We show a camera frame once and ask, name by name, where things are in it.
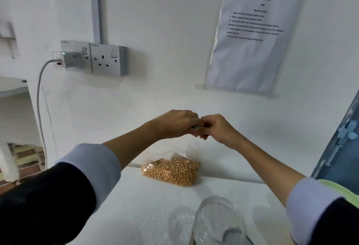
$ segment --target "light blue shirt cuff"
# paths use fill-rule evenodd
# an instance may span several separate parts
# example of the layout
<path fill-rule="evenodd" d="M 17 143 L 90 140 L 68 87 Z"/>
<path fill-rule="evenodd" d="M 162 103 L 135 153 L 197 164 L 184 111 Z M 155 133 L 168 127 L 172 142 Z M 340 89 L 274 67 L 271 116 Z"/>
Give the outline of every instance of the light blue shirt cuff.
<path fill-rule="evenodd" d="M 299 245 L 308 244 L 323 212 L 340 198 L 334 189 L 316 179 L 300 180 L 287 199 L 286 213 L 292 226 L 292 238 Z"/>
<path fill-rule="evenodd" d="M 94 212 L 105 201 L 121 177 L 119 160 L 113 151 L 102 144 L 79 144 L 56 164 L 62 162 L 77 167 L 90 181 L 96 195 Z"/>

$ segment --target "glass jar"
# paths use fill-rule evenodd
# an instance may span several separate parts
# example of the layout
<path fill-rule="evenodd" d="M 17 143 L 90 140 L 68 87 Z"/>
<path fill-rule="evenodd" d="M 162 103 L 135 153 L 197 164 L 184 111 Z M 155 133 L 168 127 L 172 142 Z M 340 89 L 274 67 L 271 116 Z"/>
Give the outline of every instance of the glass jar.
<path fill-rule="evenodd" d="M 244 245 L 245 239 L 245 220 L 236 205 L 218 196 L 210 196 L 201 202 L 190 245 Z"/>

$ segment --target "patterned floor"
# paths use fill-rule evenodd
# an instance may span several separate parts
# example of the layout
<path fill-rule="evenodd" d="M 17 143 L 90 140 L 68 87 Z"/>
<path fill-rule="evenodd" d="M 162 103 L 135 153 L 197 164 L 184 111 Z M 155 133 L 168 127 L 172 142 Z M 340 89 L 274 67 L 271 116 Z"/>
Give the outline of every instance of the patterned floor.
<path fill-rule="evenodd" d="M 42 147 L 14 143 L 7 145 L 18 166 L 20 178 L 13 183 L 7 182 L 0 170 L 0 194 L 22 184 L 46 169 L 45 154 Z"/>

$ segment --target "power plug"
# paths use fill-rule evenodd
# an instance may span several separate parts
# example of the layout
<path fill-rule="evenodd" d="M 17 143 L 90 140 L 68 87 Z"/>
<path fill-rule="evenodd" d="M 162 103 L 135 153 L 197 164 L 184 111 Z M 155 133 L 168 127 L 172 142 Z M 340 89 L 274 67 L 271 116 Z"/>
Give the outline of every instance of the power plug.
<path fill-rule="evenodd" d="M 81 59 L 81 54 L 78 52 L 52 52 L 53 59 L 59 59 L 60 61 L 54 62 L 56 67 L 59 68 L 69 68 L 69 67 L 76 67 L 81 68 L 83 66 L 83 62 Z"/>

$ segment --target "person's left hand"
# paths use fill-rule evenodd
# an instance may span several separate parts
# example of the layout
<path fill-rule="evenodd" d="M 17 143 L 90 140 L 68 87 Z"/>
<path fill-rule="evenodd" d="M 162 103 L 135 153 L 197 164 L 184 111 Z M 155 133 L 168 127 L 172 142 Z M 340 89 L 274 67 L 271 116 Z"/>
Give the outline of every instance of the person's left hand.
<path fill-rule="evenodd" d="M 190 110 L 171 110 L 151 121 L 158 133 L 159 139 L 175 138 L 185 134 L 198 136 L 198 129 L 192 126 L 198 125 L 198 114 Z"/>

